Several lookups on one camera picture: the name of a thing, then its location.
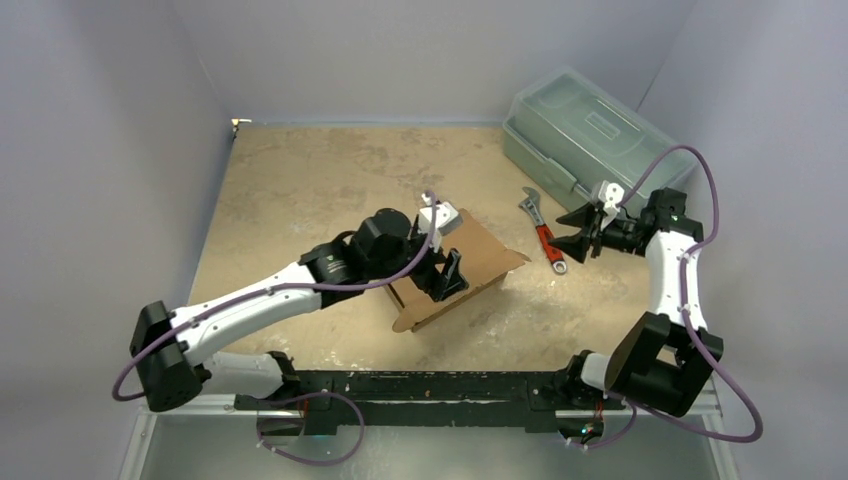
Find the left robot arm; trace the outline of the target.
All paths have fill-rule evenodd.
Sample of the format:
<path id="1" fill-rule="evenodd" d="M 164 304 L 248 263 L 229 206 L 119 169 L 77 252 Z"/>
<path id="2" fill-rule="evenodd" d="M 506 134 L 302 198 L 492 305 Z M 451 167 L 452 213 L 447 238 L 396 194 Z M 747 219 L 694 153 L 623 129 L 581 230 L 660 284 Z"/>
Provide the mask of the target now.
<path id="1" fill-rule="evenodd" d="M 225 347 L 291 317 L 327 309 L 409 278 L 434 302 L 469 286 L 460 271 L 461 255 L 444 250 L 442 240 L 463 220 L 448 202 L 420 209 L 414 218 L 384 208 L 329 242 L 319 244 L 252 285 L 222 297 L 174 309 L 163 302 L 145 305 L 129 345 L 131 361 L 112 396 L 136 372 L 153 412 L 176 409 L 203 394 L 234 393 L 263 399 L 284 409 L 297 399 L 298 382 L 281 352 L 228 354 Z"/>

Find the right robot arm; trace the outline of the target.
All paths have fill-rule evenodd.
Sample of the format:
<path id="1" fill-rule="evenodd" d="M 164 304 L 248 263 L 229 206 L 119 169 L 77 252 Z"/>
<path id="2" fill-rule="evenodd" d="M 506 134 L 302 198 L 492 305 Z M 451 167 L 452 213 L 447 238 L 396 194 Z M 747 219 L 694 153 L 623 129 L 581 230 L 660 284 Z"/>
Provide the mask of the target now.
<path id="1" fill-rule="evenodd" d="M 681 417 L 714 370 L 695 343 L 701 341 L 715 360 L 724 351 L 723 339 L 708 332 L 694 304 L 697 285 L 685 286 L 680 278 L 682 267 L 690 273 L 697 271 L 697 256 L 688 250 L 703 240 L 703 226 L 686 216 L 687 196 L 681 191 L 653 191 L 634 219 L 619 214 L 623 197 L 622 186 L 607 181 L 597 184 L 586 204 L 557 220 L 579 227 L 579 233 L 556 238 L 552 244 L 579 263 L 604 249 L 645 258 L 650 271 L 649 306 L 612 355 L 583 350 L 573 356 L 558 373 L 558 388 L 576 407 L 613 393 Z"/>

